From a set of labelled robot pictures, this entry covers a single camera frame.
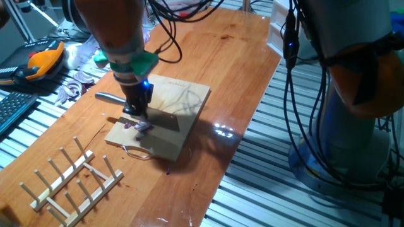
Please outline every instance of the black connector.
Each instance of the black connector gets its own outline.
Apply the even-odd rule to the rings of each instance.
[[[286,16],[285,33],[283,36],[283,58],[286,60],[287,69],[295,67],[298,51],[299,34],[296,31],[296,17],[293,10],[289,10]]]

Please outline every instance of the knife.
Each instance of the knife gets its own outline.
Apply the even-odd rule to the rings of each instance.
[[[126,104],[125,99],[105,92],[97,92],[95,94],[95,98],[107,103],[121,105],[123,107]],[[135,115],[131,115],[131,118],[141,120],[143,122],[148,122],[152,125],[163,127],[165,129],[179,132],[178,119],[176,115],[150,107],[146,109],[146,112],[148,115],[147,119],[142,119],[140,116]]]

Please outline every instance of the black cable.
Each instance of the black cable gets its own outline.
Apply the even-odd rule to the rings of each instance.
[[[149,18],[150,13],[149,13],[149,9],[147,7],[147,0],[144,0],[144,2],[145,2],[146,15],[147,15],[147,18]]]
[[[391,130],[392,130],[392,133],[393,133],[394,145],[395,145],[395,149],[396,149],[397,153],[399,154],[400,150],[398,149],[398,143],[397,143],[397,137],[396,137],[396,126],[394,124],[394,116],[390,115],[390,117],[391,117]],[[397,157],[397,159],[396,159],[396,171],[398,171],[399,167],[400,167],[400,159],[399,159],[399,157]]]
[[[166,62],[166,63],[172,63],[172,64],[173,64],[173,63],[178,63],[178,62],[180,62],[181,59],[182,59],[182,50],[181,50],[181,47],[179,46],[179,44],[177,43],[177,41],[175,40],[175,38],[171,35],[171,33],[169,32],[169,30],[167,29],[167,27],[163,24],[163,22],[161,21],[161,19],[158,17],[157,10],[156,10],[155,7],[152,6],[152,5],[151,5],[151,10],[153,10],[153,13],[156,15],[156,18],[157,18],[158,22],[161,24],[161,26],[163,27],[163,29],[165,30],[165,32],[169,35],[169,37],[171,38],[171,40],[173,41],[173,43],[174,43],[175,46],[177,47],[178,53],[179,53],[179,58],[178,58],[178,60],[176,60],[176,61],[165,60],[165,59],[163,59],[163,58],[161,58],[161,57],[159,57],[159,59],[160,59],[161,61]]]
[[[201,9],[207,8],[212,0],[203,0],[203,1],[200,1],[200,2],[198,2],[196,4],[192,4],[192,5],[189,5],[189,6],[180,8],[180,9],[176,9],[176,10],[171,10],[169,5],[164,0],[162,1],[164,6],[161,5],[160,3],[158,3],[156,0],[145,0],[145,1],[148,1],[149,5],[151,7],[151,10],[153,11],[153,14],[156,16],[158,22],[162,25],[165,32],[169,35],[169,39],[166,42],[164,42],[155,51],[155,53],[159,54],[161,52],[166,51],[168,48],[170,48],[172,46],[172,44],[174,44],[177,47],[178,51],[179,51],[179,58],[176,61],[168,61],[168,60],[163,59],[163,58],[160,57],[161,61],[164,61],[164,62],[167,62],[167,63],[177,63],[177,62],[181,61],[181,59],[182,59],[182,50],[181,50],[178,42],[175,39],[176,36],[177,36],[177,28],[176,28],[175,23],[177,21],[184,22],[184,23],[194,23],[194,22],[197,22],[197,21],[201,21],[201,20],[205,19],[207,16],[211,15],[224,2],[224,0],[220,0],[220,2],[213,9],[211,9],[209,12],[207,12],[207,14],[205,14],[204,16],[202,16],[202,17],[200,17],[198,19],[190,20]],[[179,15],[176,14],[177,12],[189,10],[191,8],[192,8],[192,11],[188,15],[179,16]],[[170,31],[162,23],[162,21],[160,19],[160,16],[162,18],[166,19],[167,21],[169,21]],[[167,47],[163,48],[163,46],[166,45],[170,40],[171,40],[171,43]]]
[[[42,40],[49,40],[49,39],[54,39],[62,42],[68,42],[68,41],[74,41],[74,42],[84,42],[88,40],[88,38],[71,38],[71,37],[65,37],[65,36],[46,36],[45,38],[40,38],[37,41],[42,41]]]
[[[312,127],[312,122],[313,122],[313,118],[314,118],[314,113],[315,113],[315,111],[316,111],[317,104],[318,104],[318,101],[320,100],[320,96],[321,96],[322,92],[323,92],[323,86],[320,85],[320,89],[319,89],[319,91],[318,91],[318,94],[317,94],[317,97],[316,97],[316,101],[314,102],[314,106],[313,106],[313,109],[311,110],[311,114],[310,114],[310,120],[309,120],[309,133],[310,133],[310,136],[312,136],[312,129],[311,129],[311,127]]]
[[[310,149],[312,155],[313,155],[313,156],[315,157],[315,159],[318,161],[318,163],[320,164],[320,166],[321,166],[330,176],[334,177],[333,174],[332,174],[332,173],[327,169],[327,167],[324,165],[324,163],[322,163],[321,160],[318,158],[317,154],[314,152],[314,150],[313,150],[313,148],[312,148],[312,146],[311,146],[311,144],[310,144],[310,142],[309,142],[309,140],[308,140],[308,138],[307,138],[307,136],[306,136],[306,133],[304,132],[302,123],[301,123],[301,121],[300,121],[299,113],[297,112],[296,102],[295,102],[295,98],[294,98],[294,89],[293,89],[293,82],[292,82],[292,70],[291,70],[291,69],[288,69],[288,72],[287,72],[287,84],[286,84],[286,86],[285,86],[285,95],[284,95],[284,102],[283,102],[283,107],[284,107],[284,110],[283,110],[283,111],[284,111],[284,115],[285,115],[285,121],[286,121],[287,129],[288,129],[288,134],[289,134],[290,140],[291,140],[291,142],[292,142],[292,146],[293,146],[294,149],[296,150],[296,153],[297,153],[299,159],[301,160],[302,164],[303,164],[304,167],[306,168],[306,170],[309,171],[309,172],[310,172],[311,174],[313,174],[314,176],[316,176],[319,180],[322,180],[322,181],[324,181],[324,182],[326,182],[326,183],[335,185],[335,186],[337,186],[337,187],[343,187],[343,188],[355,189],[355,190],[365,190],[365,191],[376,191],[376,190],[381,190],[382,188],[385,188],[384,182],[383,182],[383,183],[380,183],[380,184],[369,184],[369,185],[367,185],[367,184],[365,185],[365,184],[364,184],[364,185],[359,186],[359,185],[353,185],[353,184],[351,184],[351,183],[348,183],[348,182],[346,182],[346,181],[344,181],[344,180],[342,180],[342,179],[339,180],[340,177],[338,177],[338,176],[335,176],[334,178],[335,178],[336,180],[340,181],[340,182],[343,183],[343,184],[335,183],[335,182],[332,182],[332,181],[330,181],[330,180],[327,180],[327,179],[325,179],[325,178],[323,178],[323,177],[320,177],[318,173],[314,173],[314,172],[311,170],[311,168],[309,168],[309,167],[307,166],[307,164],[304,162],[303,158],[301,157],[301,154],[300,154],[299,150],[297,149],[297,146],[296,146],[295,141],[294,141],[294,139],[293,139],[293,135],[292,135],[292,133],[291,133],[291,131],[290,131],[290,124],[289,124],[289,122],[288,122],[287,109],[286,109],[286,107],[287,107],[287,91],[288,91],[288,87],[290,87],[290,96],[291,96],[291,98],[292,98],[292,106],[293,106],[293,108],[294,108],[294,114],[295,114],[295,117],[296,117],[298,126],[299,126],[299,128],[300,128],[300,131],[301,131],[301,133],[302,133],[302,135],[303,135],[303,138],[304,138],[304,140],[305,140],[305,142],[306,142],[306,144],[307,144],[307,147]]]
[[[378,128],[379,130],[383,130],[386,129],[386,132],[390,132],[389,130],[389,122],[390,122],[390,116],[386,117],[386,120],[384,121],[383,125],[381,125],[380,119],[377,119],[377,124],[378,124]]]
[[[269,1],[263,1],[263,0],[255,0],[255,1],[251,2],[250,5],[249,5],[249,7],[250,7],[251,12],[254,13],[254,14],[256,14],[256,12],[255,12],[255,10],[254,10],[254,8],[253,8],[253,4],[255,4],[255,3],[271,3],[271,2],[269,2]]]
[[[290,10],[292,10],[292,3],[291,3],[291,2],[292,2],[292,0],[290,0]],[[296,23],[295,31],[298,32],[298,31],[299,31],[299,26],[300,26],[300,22],[299,22],[300,20],[299,20],[299,19],[302,18],[302,13],[300,12],[299,5],[297,5],[297,4],[295,4],[295,5],[296,5],[296,7],[297,7],[297,9],[298,9],[298,17],[297,17],[297,23]],[[323,181],[325,181],[325,182],[327,182],[327,183],[330,183],[330,184],[333,184],[333,185],[336,185],[336,186],[339,186],[339,187],[350,188],[350,189],[357,189],[357,190],[379,190],[379,189],[384,188],[384,187],[386,186],[386,184],[385,184],[384,182],[383,182],[383,183],[373,183],[373,184],[364,184],[364,183],[363,183],[363,184],[360,184],[360,185],[353,185],[353,184],[351,184],[350,182],[346,182],[344,179],[342,179],[342,178],[340,178],[340,177],[338,176],[338,174],[342,175],[342,173],[340,173],[340,172],[338,172],[338,171],[336,171],[336,170],[329,170],[329,169],[324,165],[324,163],[318,158],[316,152],[314,152],[313,148],[311,147],[311,144],[309,143],[309,141],[308,141],[308,139],[307,139],[306,133],[304,132],[303,126],[302,126],[301,121],[300,121],[300,118],[299,118],[299,114],[297,113],[297,108],[296,108],[296,104],[295,104],[295,100],[294,100],[293,82],[292,82],[292,77],[291,77],[291,75],[292,75],[292,74],[291,74],[291,71],[292,71],[293,66],[294,66],[294,65],[292,65],[292,67],[288,67],[287,84],[286,84],[285,97],[284,97],[284,98],[285,98],[285,100],[284,100],[284,107],[286,108],[287,90],[288,90],[288,86],[290,86],[290,93],[291,93],[291,97],[292,97],[292,105],[293,105],[293,108],[294,108],[294,113],[295,113],[295,115],[296,115],[296,119],[297,119],[297,121],[298,121],[298,125],[299,125],[299,128],[300,128],[300,131],[301,131],[301,133],[302,133],[302,135],[303,135],[303,137],[304,137],[304,139],[305,139],[305,142],[306,142],[306,144],[307,144],[307,147],[310,149],[312,155],[315,157],[315,159],[317,159],[317,161],[318,161],[318,163],[321,165],[321,167],[322,167],[331,177],[335,178],[337,181],[341,182],[343,185],[338,184],[338,183],[335,183],[335,182],[331,182],[331,181],[329,181],[329,180],[326,180],[326,179],[321,178],[320,176],[318,176],[318,174],[313,173],[313,172],[311,171],[311,169],[308,168],[308,166],[304,163],[303,159],[301,158],[301,155],[299,154],[299,150],[297,150],[297,147],[296,147],[296,145],[295,145],[295,143],[294,143],[292,133],[290,132],[290,126],[289,126],[289,122],[288,122],[288,120],[287,120],[287,112],[286,112],[286,109],[285,109],[285,110],[284,110],[284,111],[285,111],[285,119],[286,119],[286,121],[287,121],[289,136],[291,137],[292,144],[294,145],[294,148],[295,148],[297,154],[299,155],[300,160],[301,160],[301,161],[303,162],[303,164],[305,165],[306,169],[307,169],[309,172],[311,172],[312,174],[318,176],[318,178],[319,178],[320,180],[323,180]],[[318,120],[321,118],[321,110],[322,110],[322,106],[323,106],[324,99],[325,99],[325,89],[326,89],[325,76],[326,76],[326,69],[323,68],[323,77],[322,77],[322,83],[321,83],[321,87],[323,88],[323,90],[322,90],[321,92],[319,92],[320,94],[323,95],[323,98],[322,98],[322,100],[321,100],[321,107],[320,107],[320,111],[319,111],[319,118],[318,118]]]
[[[167,2],[166,2],[165,0],[162,0],[162,2],[164,3],[164,5],[165,5],[167,8],[169,7],[169,5],[167,4]],[[173,34],[173,37],[174,37],[174,39],[175,39],[175,38],[177,37],[177,26],[175,25],[175,21],[173,21],[172,24],[173,24],[173,27],[174,27],[174,34],[173,34],[173,33],[171,33],[171,34]],[[168,45],[166,48],[164,48],[164,49],[162,49],[162,50],[161,50],[161,48],[162,48],[163,45],[160,46],[160,53],[162,53],[162,52],[166,51],[168,48],[170,48],[173,43],[174,43],[174,41],[171,42],[170,45]]]
[[[391,149],[391,148],[390,148],[390,151],[393,152],[394,154],[397,154],[404,161],[404,156],[402,156],[400,153],[398,153],[397,151],[395,151],[394,149]]]
[[[280,38],[282,40],[283,40],[282,30],[283,30],[283,27],[285,27],[285,25],[286,25],[286,21],[283,23],[282,27],[280,27]]]

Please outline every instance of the metal grating floor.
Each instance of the metal grating floor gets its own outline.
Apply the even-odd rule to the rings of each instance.
[[[213,0],[211,6],[216,6],[218,2],[219,0]],[[271,17],[272,5],[273,5],[272,0],[263,0],[252,4],[251,7],[257,15]],[[222,5],[220,5],[220,8],[238,10],[241,6],[242,6],[242,0],[224,0]]]
[[[308,126],[321,68],[293,70],[302,123]],[[201,226],[389,226],[382,192],[319,194],[299,182],[288,165],[291,145],[283,118],[286,68],[280,61]],[[300,134],[289,103],[292,133]],[[400,226],[400,221],[393,222]]]

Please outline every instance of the purple vegetable piece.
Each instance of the purple vegetable piece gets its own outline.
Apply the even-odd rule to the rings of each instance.
[[[87,84],[94,84],[94,79],[85,74],[83,71],[79,71],[73,76],[73,79],[79,81],[80,83],[87,85]]]
[[[68,82],[68,88],[73,92],[72,98],[84,94],[84,91],[86,90],[83,85],[76,80],[71,80]]]
[[[59,88],[59,94],[57,94],[57,99],[55,102],[55,106],[60,107],[66,100],[69,98],[68,92],[65,90],[65,86],[62,85]]]
[[[124,128],[125,128],[125,129],[128,129],[128,128],[130,128],[131,126],[132,126],[132,125],[131,125],[130,123],[127,123],[127,122],[126,122]]]

